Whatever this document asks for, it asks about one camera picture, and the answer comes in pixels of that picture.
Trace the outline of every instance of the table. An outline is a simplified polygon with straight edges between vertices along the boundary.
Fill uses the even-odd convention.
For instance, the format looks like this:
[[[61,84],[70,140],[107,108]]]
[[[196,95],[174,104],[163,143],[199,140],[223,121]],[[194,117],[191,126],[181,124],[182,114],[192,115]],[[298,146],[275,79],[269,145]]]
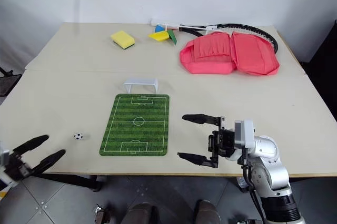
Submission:
[[[253,120],[256,135],[276,140],[291,177],[337,175],[337,123],[273,27],[263,29],[279,44],[281,68],[265,77],[238,72],[189,74],[179,63],[179,51],[194,38],[190,34],[178,33],[178,44],[173,46],[148,38],[153,30],[148,25],[79,24],[79,35],[73,29],[74,24],[60,28],[0,106],[0,139],[9,148],[50,135],[37,150],[25,154],[31,165],[65,148],[66,155],[49,172],[240,176],[240,166],[224,158],[214,169],[177,156],[177,152],[211,155],[207,138],[216,128],[181,119],[184,114],[204,113],[226,116],[228,128],[235,120]],[[127,50],[108,41],[109,34],[120,29],[136,39]],[[114,97],[125,93],[123,83],[132,77],[156,77],[158,93],[170,96],[166,156],[102,157],[98,153]],[[135,86],[132,92],[151,90]],[[72,138],[77,131],[86,135],[83,141]]]

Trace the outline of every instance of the red fabric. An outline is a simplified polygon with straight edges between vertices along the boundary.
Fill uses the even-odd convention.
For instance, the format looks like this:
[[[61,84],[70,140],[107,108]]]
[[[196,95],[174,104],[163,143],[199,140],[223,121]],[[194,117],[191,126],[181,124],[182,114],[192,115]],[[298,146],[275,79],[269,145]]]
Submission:
[[[228,74],[235,69],[231,59],[230,36],[214,32],[187,43],[180,52],[180,62],[194,74]]]
[[[237,69],[244,73],[272,75],[280,67],[271,44],[255,35],[233,32],[231,55]]]
[[[272,46],[250,34],[214,32],[187,43],[180,61],[193,74],[229,74],[236,68],[253,75],[276,74],[279,69]]]

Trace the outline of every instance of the yellow object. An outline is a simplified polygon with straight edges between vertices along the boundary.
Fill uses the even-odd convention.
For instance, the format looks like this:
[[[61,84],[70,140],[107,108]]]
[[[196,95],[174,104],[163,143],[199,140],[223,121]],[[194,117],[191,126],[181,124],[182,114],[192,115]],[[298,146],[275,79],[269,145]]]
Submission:
[[[0,191],[0,198],[4,198],[7,194],[7,191]]]
[[[132,36],[130,36],[127,32],[122,30],[112,34],[110,38],[112,39],[112,41],[117,43],[123,49],[126,49],[131,45],[135,44],[135,39]]]
[[[168,32],[164,30],[164,31],[149,34],[149,37],[157,40],[158,42],[162,42],[162,41],[169,39],[170,36]]]

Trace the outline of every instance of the green object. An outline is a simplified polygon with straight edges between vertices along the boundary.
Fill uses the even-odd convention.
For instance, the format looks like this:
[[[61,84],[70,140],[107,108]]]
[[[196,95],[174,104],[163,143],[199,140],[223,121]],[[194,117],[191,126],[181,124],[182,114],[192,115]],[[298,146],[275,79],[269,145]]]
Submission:
[[[174,33],[173,33],[173,30],[168,29],[167,32],[168,32],[168,34],[169,34],[169,36],[170,36],[170,39],[172,39],[174,45],[176,45],[176,44],[177,44],[177,38],[175,38],[175,35],[174,35]]]
[[[169,135],[165,94],[118,94],[103,137],[102,156],[164,156]]]

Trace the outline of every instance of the center circle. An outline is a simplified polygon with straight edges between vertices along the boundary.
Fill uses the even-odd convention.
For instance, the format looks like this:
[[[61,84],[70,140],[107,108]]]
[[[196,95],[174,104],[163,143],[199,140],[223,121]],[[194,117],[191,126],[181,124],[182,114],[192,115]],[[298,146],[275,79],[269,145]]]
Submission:
[[[133,124],[136,125],[136,126],[143,125],[144,122],[145,122],[145,120],[144,120],[143,117],[136,117],[136,118],[134,118],[134,120],[133,120]]]

